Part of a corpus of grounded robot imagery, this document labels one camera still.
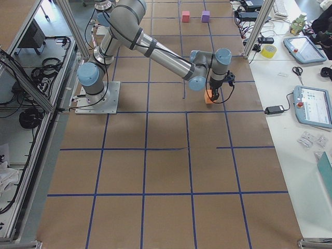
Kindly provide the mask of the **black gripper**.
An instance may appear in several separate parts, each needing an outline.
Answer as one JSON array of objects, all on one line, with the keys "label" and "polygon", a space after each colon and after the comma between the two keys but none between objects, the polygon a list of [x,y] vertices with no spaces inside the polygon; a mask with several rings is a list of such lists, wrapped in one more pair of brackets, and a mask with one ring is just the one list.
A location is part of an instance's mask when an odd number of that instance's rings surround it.
[{"label": "black gripper", "polygon": [[210,79],[211,100],[216,102],[219,98],[219,88],[223,84],[223,80]]}]

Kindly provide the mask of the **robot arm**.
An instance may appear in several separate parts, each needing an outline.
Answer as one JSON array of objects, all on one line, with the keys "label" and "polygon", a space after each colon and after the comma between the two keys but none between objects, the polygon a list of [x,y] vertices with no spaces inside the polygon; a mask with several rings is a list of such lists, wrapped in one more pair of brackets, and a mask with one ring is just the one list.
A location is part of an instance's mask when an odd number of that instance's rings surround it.
[{"label": "robot arm", "polygon": [[114,1],[94,1],[95,20],[92,22],[91,34],[104,36],[109,28],[109,16],[115,7]]},{"label": "robot arm", "polygon": [[79,66],[77,71],[79,82],[92,105],[105,100],[110,92],[103,77],[120,46],[136,50],[172,71],[187,81],[191,90],[204,89],[213,103],[217,103],[223,83],[234,87],[235,75],[228,70],[232,58],[229,49],[220,48],[216,52],[193,50],[190,59],[186,60],[144,32],[140,23],[147,9],[145,1],[119,1],[116,4],[98,1],[96,4],[102,6],[98,21],[108,27],[108,32],[100,45],[94,48],[89,61]]}]

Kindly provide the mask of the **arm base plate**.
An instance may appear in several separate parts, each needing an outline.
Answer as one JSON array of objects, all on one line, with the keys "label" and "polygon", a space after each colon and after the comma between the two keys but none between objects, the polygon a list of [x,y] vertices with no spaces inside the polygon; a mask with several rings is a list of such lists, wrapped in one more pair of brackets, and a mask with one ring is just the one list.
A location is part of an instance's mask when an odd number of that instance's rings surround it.
[{"label": "arm base plate", "polygon": [[89,95],[81,87],[80,94],[84,95],[77,101],[75,113],[78,115],[117,114],[120,85],[119,81],[103,81],[104,90],[97,95]]}]

